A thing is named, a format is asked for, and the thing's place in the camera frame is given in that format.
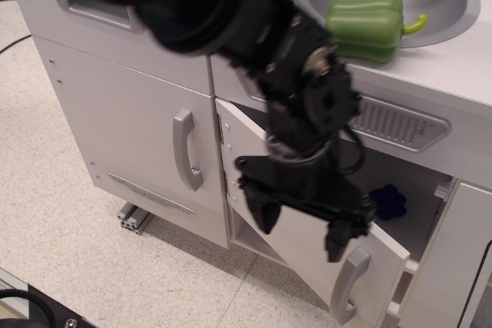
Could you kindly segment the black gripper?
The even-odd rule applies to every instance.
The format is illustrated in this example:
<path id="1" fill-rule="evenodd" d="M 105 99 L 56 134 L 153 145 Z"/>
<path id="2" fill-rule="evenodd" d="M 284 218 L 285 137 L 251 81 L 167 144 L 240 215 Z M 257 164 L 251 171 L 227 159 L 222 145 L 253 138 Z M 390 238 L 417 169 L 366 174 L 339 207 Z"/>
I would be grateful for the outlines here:
<path id="1" fill-rule="evenodd" d="M 248 209 L 263 233 L 271 233 L 282 206 L 330 222 L 325 237 L 329 263 L 341 261 L 351 240 L 368 235 L 375 205 L 326 154 L 302 161 L 240 156 L 234 165 L 241 172 L 238 182 Z"/>

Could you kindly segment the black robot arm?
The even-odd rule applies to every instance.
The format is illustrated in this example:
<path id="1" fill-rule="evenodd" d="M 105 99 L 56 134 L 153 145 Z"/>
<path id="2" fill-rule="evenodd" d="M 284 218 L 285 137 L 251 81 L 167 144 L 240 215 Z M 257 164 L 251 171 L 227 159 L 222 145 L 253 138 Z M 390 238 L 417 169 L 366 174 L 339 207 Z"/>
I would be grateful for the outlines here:
<path id="1" fill-rule="evenodd" d="M 254 79 L 267 103 L 265 156 L 235 167 L 251 215 L 269 234 L 287 206 L 326 220 L 325 249 L 338 262 L 368 234 L 375 207 L 347 176 L 363 164 L 339 162 L 341 132 L 361 96 L 329 31 L 292 0 L 105 0 L 130 5 L 166 49 L 226 58 Z"/>

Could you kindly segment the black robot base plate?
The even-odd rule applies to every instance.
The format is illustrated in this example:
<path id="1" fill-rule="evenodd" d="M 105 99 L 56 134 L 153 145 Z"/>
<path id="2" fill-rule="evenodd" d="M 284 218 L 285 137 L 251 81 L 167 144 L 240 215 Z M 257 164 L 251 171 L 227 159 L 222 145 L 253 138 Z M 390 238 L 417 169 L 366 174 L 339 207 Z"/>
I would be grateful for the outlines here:
<path id="1" fill-rule="evenodd" d="M 96 327 L 35 287 L 1 285 L 1 327 Z"/>

